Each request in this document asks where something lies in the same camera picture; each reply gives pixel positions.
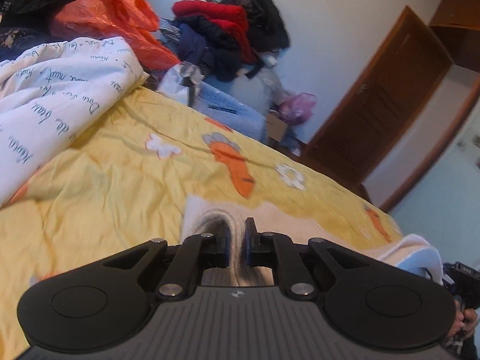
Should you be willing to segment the person's hand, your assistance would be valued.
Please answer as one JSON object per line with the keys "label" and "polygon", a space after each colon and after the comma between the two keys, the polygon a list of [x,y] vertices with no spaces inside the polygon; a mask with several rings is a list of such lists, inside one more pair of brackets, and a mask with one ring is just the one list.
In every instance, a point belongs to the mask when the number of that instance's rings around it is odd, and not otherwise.
{"label": "person's hand", "polygon": [[456,347],[458,350],[463,347],[465,341],[473,336],[479,317],[474,309],[467,308],[459,298],[454,299],[456,307],[456,319],[448,333],[446,343]]}

